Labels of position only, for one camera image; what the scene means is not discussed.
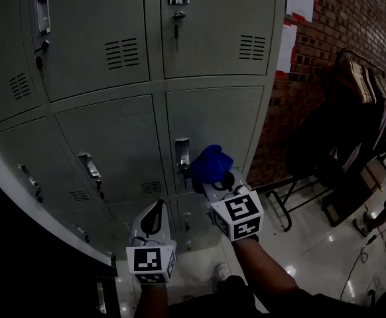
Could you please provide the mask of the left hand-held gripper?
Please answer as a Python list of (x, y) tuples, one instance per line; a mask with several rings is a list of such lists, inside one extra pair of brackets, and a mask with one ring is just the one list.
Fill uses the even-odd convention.
[(130, 244), (126, 248), (127, 262), (137, 283), (169, 283), (176, 264), (176, 241), (171, 239), (164, 200), (157, 200), (136, 216)]

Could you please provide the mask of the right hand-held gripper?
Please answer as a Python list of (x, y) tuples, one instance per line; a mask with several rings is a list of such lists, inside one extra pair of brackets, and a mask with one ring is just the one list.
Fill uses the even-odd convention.
[(227, 171), (221, 182), (197, 181), (195, 191), (204, 195), (212, 223), (231, 242), (262, 230), (263, 206), (257, 192), (250, 189), (239, 170)]

